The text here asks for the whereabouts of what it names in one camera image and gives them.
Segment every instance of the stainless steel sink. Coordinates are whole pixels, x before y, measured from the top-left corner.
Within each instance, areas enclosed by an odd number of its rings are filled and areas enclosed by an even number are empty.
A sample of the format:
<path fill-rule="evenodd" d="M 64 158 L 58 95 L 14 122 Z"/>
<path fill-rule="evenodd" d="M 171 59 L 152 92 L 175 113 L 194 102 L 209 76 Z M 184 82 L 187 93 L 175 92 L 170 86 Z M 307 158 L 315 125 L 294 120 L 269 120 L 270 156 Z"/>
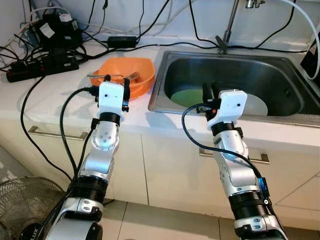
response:
<path fill-rule="evenodd" d="M 200 91 L 205 82 L 217 82 L 222 90 L 243 90 L 264 101 L 267 116 L 244 115 L 242 119 L 320 127 L 319 99 L 284 57 L 166 51 L 149 110 L 181 114 L 191 104 L 177 101 L 174 94 Z M 200 94 L 189 97 L 202 102 Z"/>

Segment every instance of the orange bowl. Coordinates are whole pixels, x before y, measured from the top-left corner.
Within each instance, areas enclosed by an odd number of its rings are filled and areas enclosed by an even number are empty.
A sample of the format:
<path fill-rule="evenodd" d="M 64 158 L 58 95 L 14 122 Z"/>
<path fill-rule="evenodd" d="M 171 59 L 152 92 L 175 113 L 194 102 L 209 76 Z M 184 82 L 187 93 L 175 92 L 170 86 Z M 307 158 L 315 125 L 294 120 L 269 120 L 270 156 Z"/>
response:
<path fill-rule="evenodd" d="M 130 81 L 130 99 L 136 99 L 148 92 L 155 82 L 156 68 L 149 58 L 142 57 L 112 57 L 109 58 L 100 70 L 93 75 L 122 75 L 130 76 L 134 72 L 138 72 L 138 77 Z M 94 86 L 99 86 L 104 78 L 91 78 Z M 113 76 L 111 82 L 122 84 L 123 77 Z"/>

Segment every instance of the faucet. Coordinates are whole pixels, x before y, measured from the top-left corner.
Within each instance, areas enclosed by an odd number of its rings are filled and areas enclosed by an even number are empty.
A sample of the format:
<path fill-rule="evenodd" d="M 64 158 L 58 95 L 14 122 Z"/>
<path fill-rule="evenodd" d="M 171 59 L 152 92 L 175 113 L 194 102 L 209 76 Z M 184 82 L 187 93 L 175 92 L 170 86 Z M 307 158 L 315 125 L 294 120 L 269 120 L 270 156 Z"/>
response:
<path fill-rule="evenodd" d="M 219 45 L 218 53 L 219 54 L 226 54 L 228 50 L 228 44 L 231 36 L 231 28 L 232 25 L 234 24 L 238 4 L 240 0 L 234 0 L 233 2 L 233 7 L 228 23 L 228 27 L 224 32 L 223 39 L 221 39 L 219 36 L 215 36 L 215 39 Z M 253 9 L 253 8 L 258 8 L 260 7 L 260 4 L 264 4 L 266 1 L 264 0 L 246 0 L 245 8 L 246 9 Z"/>

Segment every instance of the cabinet handle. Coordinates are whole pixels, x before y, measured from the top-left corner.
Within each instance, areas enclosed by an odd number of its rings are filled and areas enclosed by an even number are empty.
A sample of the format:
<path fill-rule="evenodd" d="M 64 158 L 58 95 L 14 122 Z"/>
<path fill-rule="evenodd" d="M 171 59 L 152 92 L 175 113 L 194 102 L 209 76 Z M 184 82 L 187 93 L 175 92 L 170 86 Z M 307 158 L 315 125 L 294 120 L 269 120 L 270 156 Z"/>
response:
<path fill-rule="evenodd" d="M 201 157 L 209 157 L 213 158 L 213 154 L 211 152 L 206 152 L 204 148 L 199 147 L 199 155 Z M 269 157 L 266 153 L 261 154 L 261 159 L 250 158 L 251 162 L 259 163 L 259 164 L 270 164 Z"/>
<path fill-rule="evenodd" d="M 61 138 L 60 134 L 56 134 L 56 133 L 49 133 L 49 132 L 41 132 L 41 131 L 37 131 L 39 128 L 37 126 L 32 126 L 28 133 L 31 135 L 39 135 L 39 136 L 46 136 L 46 137 L 54 137 L 54 138 Z M 84 141 L 87 137 L 88 133 L 83 131 L 81 133 L 80 136 L 70 136 L 70 135 L 66 135 L 65 138 L 66 139 L 72 139 L 72 140 L 78 140 L 78 141 Z"/>

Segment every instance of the white countertop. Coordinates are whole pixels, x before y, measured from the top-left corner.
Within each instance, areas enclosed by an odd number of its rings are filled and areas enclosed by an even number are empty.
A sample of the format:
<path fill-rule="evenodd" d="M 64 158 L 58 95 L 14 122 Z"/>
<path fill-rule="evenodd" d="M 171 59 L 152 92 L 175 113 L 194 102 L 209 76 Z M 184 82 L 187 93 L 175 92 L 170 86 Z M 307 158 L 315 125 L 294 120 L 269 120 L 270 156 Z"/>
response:
<path fill-rule="evenodd" d="M 100 46 L 91 44 L 89 54 L 103 51 Z M 147 47 L 131 52 L 115 52 L 99 59 L 90 60 L 80 65 L 79 70 L 46 76 L 31 93 L 25 109 L 26 119 L 34 122 L 59 124 L 60 110 L 66 98 L 75 90 L 89 87 L 88 73 L 99 69 L 110 57 L 143 57 L 153 60 L 156 69 L 159 68 L 165 50 L 181 50 L 203 52 L 194 47 Z M 264 56 L 283 56 L 280 53 L 251 50 L 232 50 L 231 54 L 252 54 Z M 299 69 L 301 55 L 286 54 Z M 25 94 L 36 82 L 29 79 L 9 83 L 5 73 L 0 74 L 0 119 L 18 120 Z M 124 113 L 120 130 L 125 132 L 161 134 L 171 137 L 186 138 L 181 125 L 181 115 L 172 113 L 157 113 L 148 110 L 151 91 L 142 97 L 131 100 L 129 113 Z M 97 103 L 88 93 L 80 93 L 69 104 L 65 113 L 65 125 L 90 127 L 90 122 L 97 114 Z M 203 116 L 187 116 L 186 124 L 197 139 L 212 141 L 212 134 L 206 129 L 206 119 Z M 237 127 L 242 127 L 244 137 L 249 146 L 278 148 L 306 153 L 320 153 L 320 128 L 294 126 L 277 123 L 267 123 L 249 120 L 239 120 Z"/>

